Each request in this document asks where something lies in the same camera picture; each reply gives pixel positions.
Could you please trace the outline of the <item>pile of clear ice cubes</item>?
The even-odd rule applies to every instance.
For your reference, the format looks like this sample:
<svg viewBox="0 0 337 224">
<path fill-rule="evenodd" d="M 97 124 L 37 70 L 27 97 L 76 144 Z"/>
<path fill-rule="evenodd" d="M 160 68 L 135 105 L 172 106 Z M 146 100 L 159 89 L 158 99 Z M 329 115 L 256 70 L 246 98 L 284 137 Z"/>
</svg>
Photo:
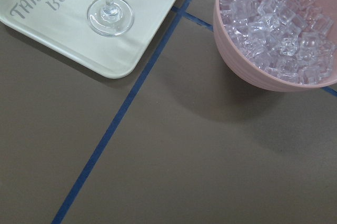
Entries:
<svg viewBox="0 0 337 224">
<path fill-rule="evenodd" d="M 223 26 L 240 52 L 280 80 L 314 85 L 333 71 L 333 20 L 315 0 L 219 0 Z"/>
</svg>

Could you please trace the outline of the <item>clear wine glass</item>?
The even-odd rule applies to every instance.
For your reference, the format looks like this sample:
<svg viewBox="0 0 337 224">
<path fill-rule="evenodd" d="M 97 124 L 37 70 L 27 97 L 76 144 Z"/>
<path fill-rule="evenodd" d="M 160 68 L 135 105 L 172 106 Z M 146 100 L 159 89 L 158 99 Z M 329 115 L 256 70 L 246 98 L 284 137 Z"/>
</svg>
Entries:
<svg viewBox="0 0 337 224">
<path fill-rule="evenodd" d="M 134 12 L 125 0 L 94 0 L 86 13 L 91 29 L 105 37 L 126 33 L 134 23 Z"/>
</svg>

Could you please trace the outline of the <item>cream bear print tray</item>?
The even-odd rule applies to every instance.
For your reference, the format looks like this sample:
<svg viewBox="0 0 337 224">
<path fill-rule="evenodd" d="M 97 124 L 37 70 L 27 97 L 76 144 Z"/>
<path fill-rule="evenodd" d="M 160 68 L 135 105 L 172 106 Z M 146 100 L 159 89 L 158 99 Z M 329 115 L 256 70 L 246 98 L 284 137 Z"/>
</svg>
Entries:
<svg viewBox="0 0 337 224">
<path fill-rule="evenodd" d="M 126 0 L 130 30 L 116 38 L 95 33 L 86 12 L 94 0 L 1 0 L 1 22 L 107 78 L 137 65 L 176 0 Z"/>
</svg>

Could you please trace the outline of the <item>pink bowl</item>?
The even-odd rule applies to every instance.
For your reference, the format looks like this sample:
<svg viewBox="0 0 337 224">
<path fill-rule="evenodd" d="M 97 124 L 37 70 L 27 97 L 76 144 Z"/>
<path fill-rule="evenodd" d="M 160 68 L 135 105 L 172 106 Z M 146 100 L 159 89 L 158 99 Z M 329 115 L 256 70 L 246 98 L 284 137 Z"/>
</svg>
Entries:
<svg viewBox="0 0 337 224">
<path fill-rule="evenodd" d="M 336 0 L 316 0 L 316 2 L 322 6 L 323 13 L 330 16 L 334 21 L 328 33 L 328 39 L 336 43 Z M 296 92 L 336 84 L 336 59 L 333 61 L 334 65 L 331 76 L 322 80 L 317 85 L 299 85 L 285 82 L 258 69 L 242 55 L 224 29 L 220 15 L 219 0 L 215 0 L 213 8 L 213 34 L 217 49 L 230 70 L 253 86 L 271 91 Z"/>
</svg>

